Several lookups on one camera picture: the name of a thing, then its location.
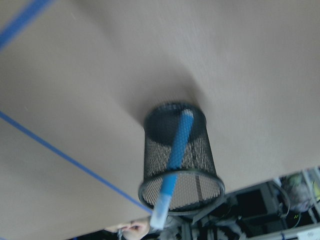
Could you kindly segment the blue highlighter pen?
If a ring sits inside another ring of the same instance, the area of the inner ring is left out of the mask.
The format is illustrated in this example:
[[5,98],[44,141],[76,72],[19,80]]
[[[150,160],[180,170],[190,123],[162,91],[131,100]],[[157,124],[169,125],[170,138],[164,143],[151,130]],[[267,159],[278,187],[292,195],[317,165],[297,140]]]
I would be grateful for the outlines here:
[[[169,155],[168,170],[175,171],[181,168],[193,123],[193,112],[190,109],[183,110]],[[177,179],[178,175],[176,173],[163,177],[159,195],[150,218],[150,226],[154,229],[164,229]]]

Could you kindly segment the right black mesh pen cup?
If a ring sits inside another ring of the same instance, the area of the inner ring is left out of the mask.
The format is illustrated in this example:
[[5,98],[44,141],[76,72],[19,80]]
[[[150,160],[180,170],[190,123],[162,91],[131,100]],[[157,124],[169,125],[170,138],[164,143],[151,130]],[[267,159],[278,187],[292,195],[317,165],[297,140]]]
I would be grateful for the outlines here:
[[[193,123],[183,146],[181,164],[171,164],[170,155],[184,112]],[[154,108],[144,119],[143,182],[138,190],[142,204],[156,205],[165,177],[176,176],[169,215],[191,215],[223,198],[225,185],[218,177],[207,133],[207,122],[200,108],[186,102],[168,102]]]

